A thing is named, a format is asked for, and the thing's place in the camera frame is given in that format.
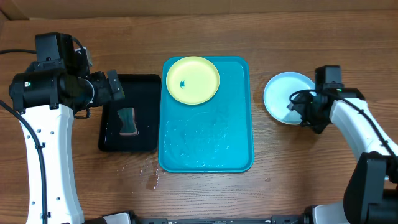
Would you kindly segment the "light blue plate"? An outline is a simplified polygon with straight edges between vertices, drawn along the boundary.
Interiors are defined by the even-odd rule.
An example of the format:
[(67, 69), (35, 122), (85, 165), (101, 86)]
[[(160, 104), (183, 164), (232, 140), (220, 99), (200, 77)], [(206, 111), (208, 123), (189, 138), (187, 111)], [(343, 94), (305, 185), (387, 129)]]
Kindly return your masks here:
[(301, 116), (296, 111), (288, 109), (289, 97), (296, 91), (314, 88), (314, 82), (301, 73), (280, 73), (268, 81), (263, 94), (264, 105), (268, 113), (277, 121), (299, 125), (302, 122)]

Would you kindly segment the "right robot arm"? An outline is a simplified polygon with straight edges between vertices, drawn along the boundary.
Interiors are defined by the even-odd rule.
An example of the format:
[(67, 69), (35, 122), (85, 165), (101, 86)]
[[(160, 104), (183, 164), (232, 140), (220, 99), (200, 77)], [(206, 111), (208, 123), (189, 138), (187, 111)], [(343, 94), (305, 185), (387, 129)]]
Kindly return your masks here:
[(357, 159), (343, 200), (313, 207), (309, 223), (397, 223), (397, 144), (372, 116), (364, 96), (354, 88), (299, 90), (289, 97), (290, 110), (301, 125), (320, 134), (332, 124), (342, 133)]

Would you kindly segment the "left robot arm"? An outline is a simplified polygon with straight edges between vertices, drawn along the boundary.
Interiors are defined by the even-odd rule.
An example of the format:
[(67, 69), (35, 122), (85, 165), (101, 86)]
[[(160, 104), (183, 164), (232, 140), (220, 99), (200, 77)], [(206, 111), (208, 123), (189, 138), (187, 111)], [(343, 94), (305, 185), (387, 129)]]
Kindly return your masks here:
[(75, 114), (123, 98), (115, 70), (86, 78), (62, 68), (17, 74), (9, 87), (24, 134), (28, 223), (84, 223), (72, 157)]

